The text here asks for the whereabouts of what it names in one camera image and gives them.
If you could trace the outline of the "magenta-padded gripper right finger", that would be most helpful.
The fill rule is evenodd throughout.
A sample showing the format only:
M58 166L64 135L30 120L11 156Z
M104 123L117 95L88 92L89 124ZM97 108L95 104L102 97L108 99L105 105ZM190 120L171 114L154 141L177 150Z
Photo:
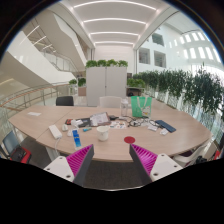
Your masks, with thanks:
M135 144L130 145L129 154L134 161L143 185L147 185L182 169L168 155L164 153L155 154Z

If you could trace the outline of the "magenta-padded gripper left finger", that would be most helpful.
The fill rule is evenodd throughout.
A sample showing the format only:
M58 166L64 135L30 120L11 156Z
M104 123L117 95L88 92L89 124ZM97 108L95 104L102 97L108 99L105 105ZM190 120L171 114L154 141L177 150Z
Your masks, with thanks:
M94 155L94 145L88 145L67 157L59 156L44 168L54 175L83 186Z

